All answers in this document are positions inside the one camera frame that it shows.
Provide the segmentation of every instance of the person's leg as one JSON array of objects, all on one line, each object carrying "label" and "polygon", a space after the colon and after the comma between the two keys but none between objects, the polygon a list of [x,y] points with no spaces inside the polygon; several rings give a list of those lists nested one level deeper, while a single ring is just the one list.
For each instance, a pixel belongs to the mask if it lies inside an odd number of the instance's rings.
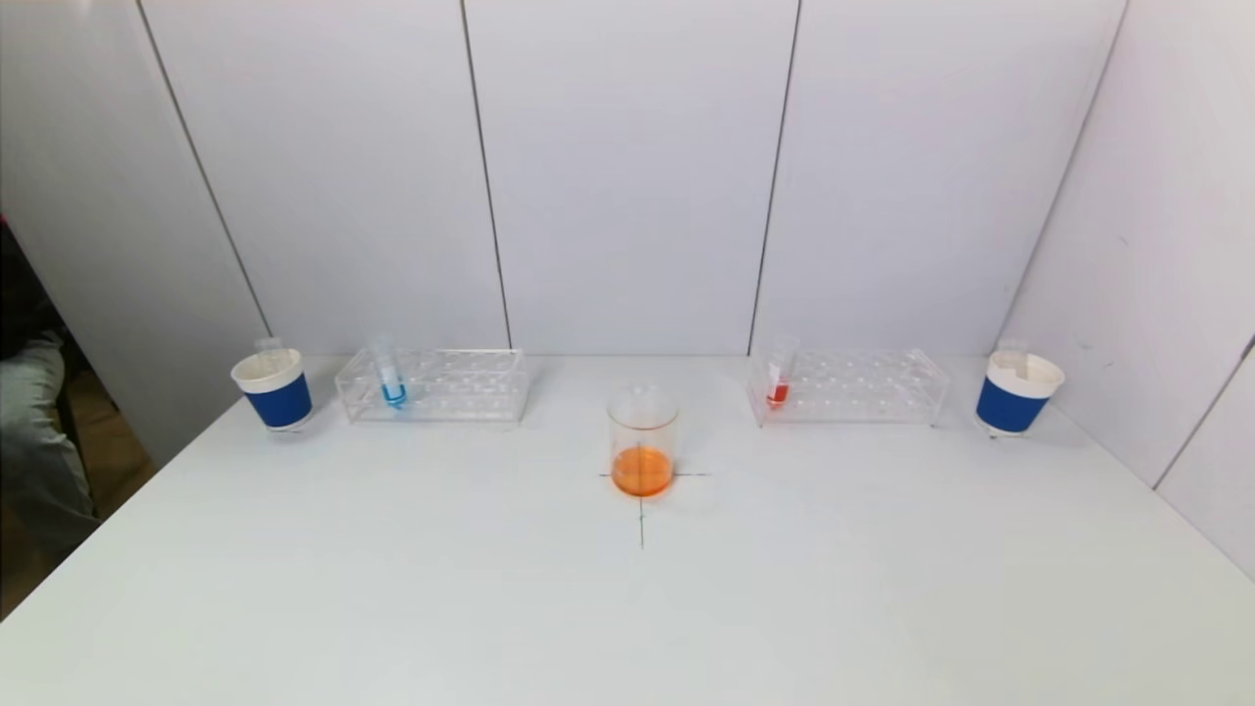
[{"label": "person's leg", "polygon": [[53,426],[64,375],[59,345],[50,340],[31,340],[0,361],[0,490],[58,564],[100,525],[83,463]]}]

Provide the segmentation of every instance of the wall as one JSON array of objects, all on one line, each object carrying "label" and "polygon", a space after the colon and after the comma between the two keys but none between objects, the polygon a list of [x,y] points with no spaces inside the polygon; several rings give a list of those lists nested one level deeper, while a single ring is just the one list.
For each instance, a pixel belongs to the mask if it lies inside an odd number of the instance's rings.
[{"label": "wall", "polygon": [[467,3],[516,345],[743,355],[796,10]]},{"label": "wall", "polygon": [[1158,492],[1255,579],[1255,357],[1247,357]]},{"label": "wall", "polygon": [[143,6],[275,335],[508,345],[456,1]]},{"label": "wall", "polygon": [[1123,6],[803,3],[756,339],[988,351]]},{"label": "wall", "polygon": [[131,3],[0,3],[0,209],[157,465],[261,315]]},{"label": "wall", "polygon": [[757,297],[764,335],[981,351],[1122,1],[44,5],[4,5],[5,203],[164,459],[266,321],[743,355]]},{"label": "wall", "polygon": [[1007,331],[1155,484],[1255,331],[1255,4],[1131,3]]}]

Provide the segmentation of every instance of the orange liquid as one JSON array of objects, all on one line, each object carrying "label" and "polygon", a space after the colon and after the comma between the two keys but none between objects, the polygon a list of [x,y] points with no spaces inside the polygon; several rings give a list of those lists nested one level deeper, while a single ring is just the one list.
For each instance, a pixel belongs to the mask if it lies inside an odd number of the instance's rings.
[{"label": "orange liquid", "polygon": [[671,484],[671,460],[658,449],[636,446],[615,456],[610,478],[628,495],[649,498]]}]

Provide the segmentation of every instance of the blue liquid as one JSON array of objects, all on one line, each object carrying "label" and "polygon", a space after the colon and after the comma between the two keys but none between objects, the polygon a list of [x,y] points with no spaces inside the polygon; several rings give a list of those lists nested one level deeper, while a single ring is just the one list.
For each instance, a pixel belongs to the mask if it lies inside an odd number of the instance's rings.
[{"label": "blue liquid", "polygon": [[405,404],[405,386],[404,385],[399,385],[399,384],[398,385],[384,385],[384,386],[380,386],[380,390],[384,391],[384,403],[387,403],[389,408],[393,408],[395,410],[400,410],[402,405]]}]

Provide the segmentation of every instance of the red liquid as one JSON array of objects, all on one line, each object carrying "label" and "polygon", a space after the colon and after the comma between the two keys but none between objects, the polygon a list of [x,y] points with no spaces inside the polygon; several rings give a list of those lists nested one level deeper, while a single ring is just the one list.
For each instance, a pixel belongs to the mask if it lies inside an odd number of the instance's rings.
[{"label": "red liquid", "polygon": [[788,384],[782,382],[776,386],[776,391],[767,396],[767,406],[772,410],[779,410],[784,406],[784,400],[788,398]]}]

